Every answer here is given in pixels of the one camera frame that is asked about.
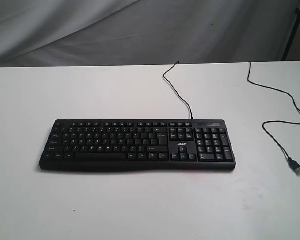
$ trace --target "black cable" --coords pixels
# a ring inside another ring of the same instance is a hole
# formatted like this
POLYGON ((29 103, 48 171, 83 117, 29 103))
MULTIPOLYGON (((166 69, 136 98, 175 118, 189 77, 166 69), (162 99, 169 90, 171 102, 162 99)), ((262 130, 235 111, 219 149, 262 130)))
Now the black cable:
MULTIPOLYGON (((262 87, 262 88, 266 88, 266 89, 271 89, 271 90, 274 90, 274 91, 277 91, 277 92, 280 92, 280 93, 288 95, 292 99, 293 105, 294 105, 295 109, 300 114, 300 108, 297 106, 294 97, 290 93, 288 93, 286 91, 282 91, 282 90, 276 89, 274 87, 264 86, 264 85, 260 85, 260 84, 257 84, 255 82, 252 82, 252 81, 250 81, 250 73, 251 73, 251 62, 249 62, 249 73, 248 73, 247 81, 249 83, 253 84, 253 85, 258 86, 258 87, 262 87)), ((300 174, 300 165, 296 161, 294 161, 294 160, 291 159, 291 157, 289 156, 289 154, 287 153, 287 151, 285 150, 285 148, 275 139, 275 137, 270 132, 268 132, 268 130, 266 130, 265 125, 266 124, 273 124, 273 123, 300 125, 300 122, 275 120, 275 121, 265 121, 262 124, 262 128, 266 132, 266 134, 268 134, 273 139, 273 141, 279 146, 279 148, 283 151, 283 154, 287 158, 288 164, 292 168, 292 170, 295 171, 297 174, 300 174)))
POLYGON ((164 74, 163 74, 163 78, 170 84, 170 86, 173 88, 174 92, 177 94, 177 96, 183 101, 183 103, 188 107, 189 111, 190 111, 190 116, 191 116, 191 119, 193 120, 194 118, 192 117, 192 110, 191 110, 191 107, 189 105, 189 103, 187 103, 186 100, 184 100, 180 95, 179 93, 177 92, 177 90, 175 89, 175 87, 172 85, 172 83, 166 78, 166 74, 168 72, 170 72, 177 64, 180 64, 179 61, 177 61, 168 71, 166 71, 164 74))

